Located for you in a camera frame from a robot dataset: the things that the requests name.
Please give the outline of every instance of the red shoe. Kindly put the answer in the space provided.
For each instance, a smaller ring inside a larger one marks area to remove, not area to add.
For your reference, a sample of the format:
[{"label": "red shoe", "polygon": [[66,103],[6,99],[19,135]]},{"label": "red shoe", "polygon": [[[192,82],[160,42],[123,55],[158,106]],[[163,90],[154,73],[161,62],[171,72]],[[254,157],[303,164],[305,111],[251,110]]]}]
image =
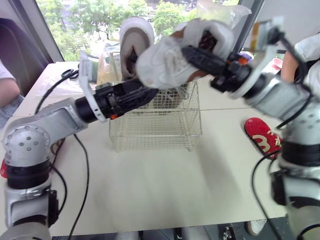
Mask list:
[{"label": "red shoe", "polygon": [[[282,140],[260,118],[251,117],[245,121],[244,131],[263,155],[281,149]],[[274,160],[277,155],[277,153],[273,154],[269,159]]]}]

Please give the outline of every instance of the window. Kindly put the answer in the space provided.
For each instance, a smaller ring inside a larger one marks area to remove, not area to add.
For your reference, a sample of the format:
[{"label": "window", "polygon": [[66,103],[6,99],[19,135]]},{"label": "window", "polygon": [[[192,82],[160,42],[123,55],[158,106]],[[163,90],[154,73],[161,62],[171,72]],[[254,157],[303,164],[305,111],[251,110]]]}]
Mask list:
[{"label": "window", "polygon": [[[228,6],[239,2],[214,1]],[[146,19],[153,27],[156,41],[173,33],[178,24],[197,16],[196,0],[36,0],[36,3],[65,61],[78,61],[80,49],[97,55],[106,44],[120,48],[121,23],[130,16]]]}]

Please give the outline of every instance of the wire basket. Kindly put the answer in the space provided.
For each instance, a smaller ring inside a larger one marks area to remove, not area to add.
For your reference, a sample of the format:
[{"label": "wire basket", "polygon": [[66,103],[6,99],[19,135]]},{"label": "wire basket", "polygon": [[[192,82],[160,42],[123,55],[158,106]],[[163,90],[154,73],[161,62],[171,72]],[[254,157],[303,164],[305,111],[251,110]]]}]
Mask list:
[{"label": "wire basket", "polygon": [[187,148],[202,134],[198,84],[160,90],[147,105],[111,120],[109,136],[117,152]]}]

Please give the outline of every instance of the window frame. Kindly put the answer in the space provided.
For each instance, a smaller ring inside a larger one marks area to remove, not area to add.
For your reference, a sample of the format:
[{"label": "window frame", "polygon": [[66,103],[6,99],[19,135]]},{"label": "window frame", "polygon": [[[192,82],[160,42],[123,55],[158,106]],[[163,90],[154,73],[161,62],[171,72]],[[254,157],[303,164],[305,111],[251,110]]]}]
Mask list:
[{"label": "window frame", "polygon": [[50,62],[64,62],[36,0],[7,0],[25,29]]},{"label": "window frame", "polygon": [[[36,0],[7,1],[49,62],[64,62]],[[252,14],[243,17],[233,29],[234,39],[237,39],[234,51],[239,52],[242,49],[264,3],[265,0],[239,0],[238,4],[251,9]]]}]

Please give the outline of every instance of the black cable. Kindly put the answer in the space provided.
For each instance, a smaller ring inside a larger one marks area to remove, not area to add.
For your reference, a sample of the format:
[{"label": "black cable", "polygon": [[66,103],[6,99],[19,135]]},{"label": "black cable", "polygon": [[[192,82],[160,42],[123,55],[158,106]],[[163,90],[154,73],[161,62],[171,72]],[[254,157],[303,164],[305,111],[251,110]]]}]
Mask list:
[{"label": "black cable", "polygon": [[43,97],[41,98],[40,102],[38,103],[38,106],[35,109],[35,113],[37,114],[42,106],[42,104],[44,103],[44,101],[46,100],[46,98],[52,93],[52,91],[63,81],[67,80],[68,78],[76,75],[79,73],[79,70],[76,70],[74,72],[71,72],[70,74],[64,76],[63,78],[61,78],[59,81],[57,81],[52,87],[49,88],[48,91],[46,91],[46,93],[43,95]]},{"label": "black cable", "polygon": [[61,207],[59,209],[59,213],[58,213],[60,215],[60,213],[62,212],[62,210],[64,209],[64,206],[66,204],[67,195],[68,195],[68,187],[67,187],[66,180],[65,180],[64,176],[61,174],[61,172],[59,172],[59,170],[53,164],[50,164],[50,166],[53,169],[53,171],[55,171],[56,174],[58,174],[58,176],[60,177],[60,179],[63,183],[63,187],[64,187],[64,197],[63,197],[63,201],[62,201]]},{"label": "black cable", "polygon": [[269,166],[268,166],[268,174],[270,175],[271,174],[271,167],[272,165],[275,163],[275,159],[271,160],[271,162],[269,163]]},{"label": "black cable", "polygon": [[[68,75],[66,75],[65,77],[61,78],[59,81],[57,81],[51,88],[49,88],[49,90],[43,95],[43,97],[41,98],[39,104],[37,105],[36,107],[36,110],[35,110],[35,114],[37,114],[43,104],[43,102],[46,100],[46,98],[52,93],[52,91],[59,85],[61,84],[63,81],[67,80],[68,78],[78,74],[79,71],[76,70]],[[88,195],[88,190],[89,190],[89,177],[90,177],[90,174],[89,174],[89,158],[88,158],[88,153],[87,153],[87,150],[85,148],[85,146],[83,145],[83,143],[80,141],[80,139],[78,138],[78,136],[76,134],[74,134],[74,137],[75,139],[78,141],[78,143],[81,145],[81,147],[83,148],[84,150],[84,153],[85,153],[85,160],[86,160],[86,167],[87,167],[87,179],[86,179],[86,188],[85,188],[85,194],[84,194],[84,198],[83,198],[83,202],[82,202],[82,205],[81,205],[81,208],[79,210],[79,213],[78,215],[76,216],[76,219],[72,225],[72,228],[71,228],[71,231],[70,231],[70,234],[68,236],[68,240],[71,239],[72,237],[72,234],[75,230],[75,227],[77,225],[77,222],[80,218],[80,215],[82,213],[82,210],[85,206],[85,203],[86,203],[86,199],[87,199],[87,195]],[[56,160],[56,157],[61,149],[61,146],[62,144],[59,145],[57,151],[56,151],[56,155],[55,155],[55,158],[53,160],[53,163],[55,162]],[[63,199],[63,202],[62,202],[62,205],[61,205],[61,208],[59,210],[59,214],[60,212],[63,210],[63,207],[65,206],[65,203],[66,203],[66,200],[67,200],[67,192],[68,192],[68,189],[67,189],[67,184],[66,184],[66,181],[63,177],[63,175],[53,166],[53,164],[51,165],[51,168],[59,175],[59,177],[61,178],[62,182],[63,182],[63,185],[64,185],[64,189],[65,189],[65,194],[64,194],[64,199]]]},{"label": "black cable", "polygon": [[282,123],[280,123],[278,126],[276,126],[277,129],[281,129],[283,126],[287,125],[289,122],[291,122],[292,120],[294,120],[296,117],[298,117],[300,114],[302,114],[302,112],[307,108],[307,106],[309,105],[313,94],[311,92],[311,89],[307,86],[307,85],[301,85],[302,88],[304,88],[307,92],[309,92],[309,96],[306,99],[306,101],[304,102],[304,104],[302,105],[302,107],[295,113],[293,114],[291,117],[289,117],[287,120],[283,121]]},{"label": "black cable", "polygon": [[270,227],[271,227],[274,235],[276,236],[276,238],[277,238],[278,240],[282,240],[279,232],[277,231],[275,225],[274,225],[274,224],[272,223],[272,221],[270,220],[270,218],[269,218],[269,216],[268,216],[268,214],[267,214],[264,206],[262,205],[262,203],[261,203],[261,201],[260,201],[260,199],[259,199],[259,197],[258,197],[258,195],[257,195],[256,187],[255,187],[255,174],[256,174],[256,170],[257,170],[258,166],[263,162],[263,160],[265,160],[265,159],[269,158],[271,155],[277,154],[277,153],[279,153],[279,152],[280,152],[280,150],[273,151],[273,152],[271,152],[271,153],[263,156],[263,158],[261,158],[261,159],[256,163],[256,165],[254,166],[254,168],[253,168],[253,170],[252,170],[252,174],[251,174],[251,187],[252,187],[252,191],[253,191],[254,197],[255,197],[258,205],[260,206],[260,209],[262,210],[262,212],[263,212],[263,214],[264,214],[264,216],[265,216],[265,218],[266,218],[266,221],[267,221],[267,223],[270,225]]},{"label": "black cable", "polygon": [[61,147],[62,147],[62,145],[64,144],[64,142],[65,142],[65,138],[62,138],[62,139],[61,139],[61,143],[59,144],[58,148],[56,149],[56,151],[55,151],[55,153],[54,153],[54,159],[53,159],[53,161],[52,161],[52,163],[51,163],[51,168],[50,168],[49,172],[52,170],[53,166],[55,165],[56,160],[57,160],[58,153],[60,152]]},{"label": "black cable", "polygon": [[69,236],[68,236],[68,239],[67,240],[70,240],[71,237],[72,237],[72,234],[74,233],[74,230],[75,230],[75,227],[77,225],[77,222],[80,218],[80,215],[82,213],[82,210],[84,209],[84,206],[85,206],[85,203],[86,203],[86,200],[87,200],[87,195],[88,195],[88,190],[89,190],[89,178],[90,178],[90,171],[89,171],[89,158],[88,158],[88,153],[87,153],[87,150],[86,150],[86,147],[84,146],[84,144],[80,141],[80,139],[78,138],[78,136],[76,134],[73,134],[73,136],[75,137],[75,139],[78,141],[78,143],[81,145],[84,153],[85,153],[85,161],[86,161],[86,187],[85,187],[85,194],[84,194],[84,198],[83,198],[83,201],[82,201],[82,205],[81,205],[81,208],[79,210],[79,213],[78,215],[76,216],[76,219],[72,225],[72,228],[71,228],[71,231],[69,233]]}]

